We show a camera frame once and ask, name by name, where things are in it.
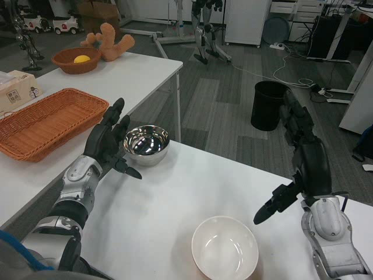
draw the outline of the computer tower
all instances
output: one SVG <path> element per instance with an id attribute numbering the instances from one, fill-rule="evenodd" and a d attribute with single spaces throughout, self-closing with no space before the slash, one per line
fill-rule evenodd
<path id="1" fill-rule="evenodd" d="M 331 16 L 315 19 L 315 24 L 312 28 L 312 39 L 309 39 L 307 42 L 307 49 L 311 48 L 309 51 L 308 57 L 315 58 L 326 58 L 328 55 L 330 46 L 334 40 L 335 34 L 337 32 L 339 23 L 342 17 L 340 16 Z M 353 20 L 350 19 L 348 25 L 346 26 L 344 33 L 342 34 L 339 45 L 334 53 L 332 59 L 334 60 L 347 60 L 351 50 L 354 46 L 354 34 L 351 25 L 354 25 Z"/>

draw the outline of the tissue box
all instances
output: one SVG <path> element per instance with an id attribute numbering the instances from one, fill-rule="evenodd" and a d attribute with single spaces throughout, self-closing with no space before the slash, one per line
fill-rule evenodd
<path id="1" fill-rule="evenodd" d="M 20 71 L 12 71 L 8 74 L 15 79 L 0 85 L 0 116 L 42 94 L 34 75 Z"/>

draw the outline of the blue cable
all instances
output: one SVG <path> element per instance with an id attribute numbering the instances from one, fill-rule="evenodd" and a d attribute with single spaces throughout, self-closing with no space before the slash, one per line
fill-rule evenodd
<path id="1" fill-rule="evenodd" d="M 31 265 L 31 267 L 36 270 L 54 270 L 53 267 L 47 267 L 38 260 L 22 245 L 17 239 L 15 239 L 12 235 L 8 232 L 3 232 L 0 230 L 0 239 L 4 242 L 7 242 L 10 246 L 12 246 L 19 254 L 21 254 Z"/>

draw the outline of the wastebasket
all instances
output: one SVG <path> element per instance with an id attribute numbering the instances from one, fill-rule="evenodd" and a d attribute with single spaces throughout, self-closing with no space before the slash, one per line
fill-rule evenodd
<path id="1" fill-rule="evenodd" d="M 279 82 L 259 82 L 255 85 L 251 124 L 262 131 L 275 130 L 280 121 L 280 106 L 289 87 Z"/>

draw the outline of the wicker bowl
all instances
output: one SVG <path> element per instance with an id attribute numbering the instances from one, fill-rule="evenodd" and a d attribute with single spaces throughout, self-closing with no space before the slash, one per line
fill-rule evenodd
<path id="1" fill-rule="evenodd" d="M 79 55 L 87 55 L 91 60 L 81 63 L 74 63 Z M 60 51 L 52 58 L 52 62 L 60 67 L 67 74 L 83 74 L 92 71 L 97 67 L 101 58 L 101 51 L 95 48 L 69 48 Z"/>

